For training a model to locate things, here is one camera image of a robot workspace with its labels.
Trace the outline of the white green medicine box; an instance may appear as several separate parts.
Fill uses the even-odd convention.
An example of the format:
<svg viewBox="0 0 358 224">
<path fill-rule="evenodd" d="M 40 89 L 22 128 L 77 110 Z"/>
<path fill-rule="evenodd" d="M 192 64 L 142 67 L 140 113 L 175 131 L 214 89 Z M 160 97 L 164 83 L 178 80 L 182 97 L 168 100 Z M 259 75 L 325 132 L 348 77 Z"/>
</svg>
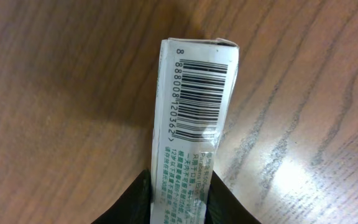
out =
<svg viewBox="0 0 358 224">
<path fill-rule="evenodd" d="M 204 222 L 238 64 L 239 46 L 225 39 L 162 41 L 152 141 L 152 223 Z"/>
</svg>

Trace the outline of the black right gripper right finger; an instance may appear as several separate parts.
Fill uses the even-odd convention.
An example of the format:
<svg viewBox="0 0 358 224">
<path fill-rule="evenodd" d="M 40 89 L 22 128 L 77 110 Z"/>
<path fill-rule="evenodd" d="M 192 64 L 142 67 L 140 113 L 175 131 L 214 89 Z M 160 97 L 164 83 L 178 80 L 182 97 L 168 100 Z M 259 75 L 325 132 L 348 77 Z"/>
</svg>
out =
<svg viewBox="0 0 358 224">
<path fill-rule="evenodd" d="M 213 171 L 204 224 L 260 224 Z"/>
</svg>

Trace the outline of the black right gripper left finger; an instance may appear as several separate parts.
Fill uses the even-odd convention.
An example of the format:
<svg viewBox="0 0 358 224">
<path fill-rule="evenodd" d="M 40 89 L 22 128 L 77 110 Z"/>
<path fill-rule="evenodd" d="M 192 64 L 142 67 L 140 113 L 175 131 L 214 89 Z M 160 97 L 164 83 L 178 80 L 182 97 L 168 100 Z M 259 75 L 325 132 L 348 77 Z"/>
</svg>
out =
<svg viewBox="0 0 358 224">
<path fill-rule="evenodd" d="M 92 224 L 150 224 L 151 197 L 151 174 L 145 169 Z"/>
</svg>

